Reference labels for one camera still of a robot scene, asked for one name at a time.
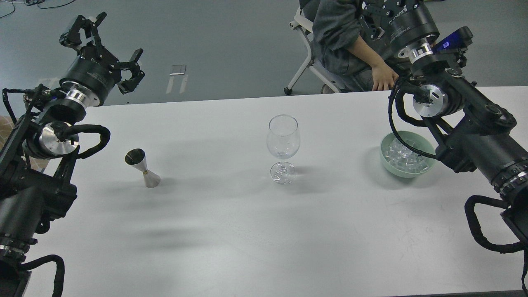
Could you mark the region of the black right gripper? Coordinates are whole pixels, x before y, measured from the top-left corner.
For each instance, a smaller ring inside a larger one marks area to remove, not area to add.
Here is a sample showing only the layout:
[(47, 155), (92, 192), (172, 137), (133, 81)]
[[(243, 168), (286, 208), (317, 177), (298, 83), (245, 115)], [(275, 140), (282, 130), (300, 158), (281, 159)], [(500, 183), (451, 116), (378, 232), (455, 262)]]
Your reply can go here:
[(439, 30), (424, 0), (382, 0), (373, 2), (373, 11), (362, 11), (359, 17), (361, 36), (379, 54), (408, 57), (418, 42), (433, 43)]

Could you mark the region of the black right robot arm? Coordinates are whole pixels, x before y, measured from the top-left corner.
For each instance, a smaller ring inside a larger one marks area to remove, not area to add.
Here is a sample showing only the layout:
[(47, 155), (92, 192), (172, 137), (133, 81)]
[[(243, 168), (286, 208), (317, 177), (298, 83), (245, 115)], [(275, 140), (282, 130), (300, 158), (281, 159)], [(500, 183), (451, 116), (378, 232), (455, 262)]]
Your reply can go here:
[[(473, 238), (487, 250), (523, 252), (527, 259), (527, 151), (509, 135), (517, 124), (515, 117), (462, 75), (471, 30), (463, 26), (438, 40), (437, 25), (422, 0), (366, 0), (360, 24), (371, 39), (387, 38), (395, 57), (411, 62), (389, 96), (393, 135), (411, 151), (438, 160), (456, 173), (481, 171), (500, 198), (473, 195), (467, 199), (464, 212)], [(403, 140), (394, 126), (394, 108), (403, 121), (428, 128), (438, 143), (434, 154)], [(500, 215), (519, 242), (489, 242), (474, 211), (477, 204), (503, 209)]]

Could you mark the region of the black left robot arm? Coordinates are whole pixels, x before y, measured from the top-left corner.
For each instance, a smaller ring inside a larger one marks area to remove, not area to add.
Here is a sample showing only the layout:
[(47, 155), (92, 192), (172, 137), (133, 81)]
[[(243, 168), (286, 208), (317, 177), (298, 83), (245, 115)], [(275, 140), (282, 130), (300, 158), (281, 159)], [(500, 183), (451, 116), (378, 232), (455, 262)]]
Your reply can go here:
[(22, 297), (31, 271), (55, 263), (52, 295), (64, 290), (65, 265), (58, 255), (26, 261), (35, 234), (49, 231), (53, 220), (63, 218), (77, 198), (71, 183), (74, 166), (101, 151), (111, 132), (104, 126), (80, 124), (88, 107), (102, 106), (114, 86), (122, 94), (133, 92), (144, 77), (137, 49), (120, 62), (101, 42), (98, 28), (107, 14), (94, 21), (77, 16), (60, 36), (60, 44), (77, 52), (77, 58), (59, 81), (59, 87), (42, 84), (32, 90), (2, 90), (2, 101), (14, 122), (1, 150), (1, 295)]

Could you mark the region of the person's bare hand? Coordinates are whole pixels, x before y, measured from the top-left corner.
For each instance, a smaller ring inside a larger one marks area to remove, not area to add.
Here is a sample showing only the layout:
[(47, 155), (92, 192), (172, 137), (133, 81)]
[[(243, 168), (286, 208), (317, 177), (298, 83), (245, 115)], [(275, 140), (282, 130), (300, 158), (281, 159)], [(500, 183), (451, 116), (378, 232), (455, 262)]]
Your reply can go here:
[(384, 61), (381, 63), (372, 64), (371, 69), (373, 92), (391, 90), (394, 87), (396, 80), (399, 78), (398, 73), (396, 73)]

